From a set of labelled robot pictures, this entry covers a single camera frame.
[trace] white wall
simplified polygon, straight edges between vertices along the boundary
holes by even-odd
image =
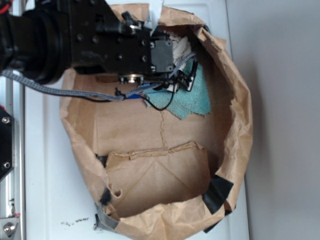
[[[320,239],[320,1],[226,2],[253,100],[251,240]]]

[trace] red wire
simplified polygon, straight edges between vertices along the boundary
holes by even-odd
[[[8,9],[10,8],[11,4],[7,3],[3,8],[0,9],[0,14],[5,14]]]

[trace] gray tape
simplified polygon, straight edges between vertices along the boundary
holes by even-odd
[[[105,215],[104,209],[101,204],[98,206],[97,212],[100,221],[98,227],[114,232],[119,222],[117,220],[112,219],[108,215]]]

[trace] brown paper bag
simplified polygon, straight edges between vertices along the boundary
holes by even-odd
[[[146,4],[114,5],[145,21]],[[141,99],[95,103],[61,98],[60,114],[85,184],[106,229],[135,240],[182,240],[219,222],[236,207],[252,147],[249,89],[226,52],[199,18],[164,7],[159,22],[188,36],[209,89],[211,114],[184,120]],[[110,76],[77,75],[63,87],[114,94],[136,86]],[[104,165],[97,156],[108,156]],[[111,202],[102,205],[105,194]]]

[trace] teal cloth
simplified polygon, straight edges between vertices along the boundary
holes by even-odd
[[[188,61],[183,72],[190,74],[193,61]],[[157,107],[164,108],[170,101],[172,93],[163,89],[160,91],[147,90],[144,92],[148,99]],[[206,115],[211,113],[211,104],[203,67],[199,64],[192,90],[186,91],[180,88],[173,97],[172,103],[167,108],[173,115],[185,119],[189,114]]]

